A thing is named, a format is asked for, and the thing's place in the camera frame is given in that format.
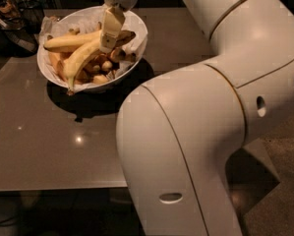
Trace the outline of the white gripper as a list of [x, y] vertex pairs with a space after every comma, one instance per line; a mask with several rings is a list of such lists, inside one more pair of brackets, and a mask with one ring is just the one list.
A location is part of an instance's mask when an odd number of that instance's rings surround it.
[[109, 53], [116, 45], [117, 37], [125, 23], [124, 11], [131, 10], [138, 0], [103, 0], [107, 8], [103, 15], [100, 47], [104, 53]]

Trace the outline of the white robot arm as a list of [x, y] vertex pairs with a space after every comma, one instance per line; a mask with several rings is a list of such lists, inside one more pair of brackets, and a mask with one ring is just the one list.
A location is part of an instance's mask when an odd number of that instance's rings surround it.
[[117, 148], [146, 236], [242, 236], [228, 157], [294, 112], [294, 16], [279, 0], [183, 0], [213, 56], [124, 100]]

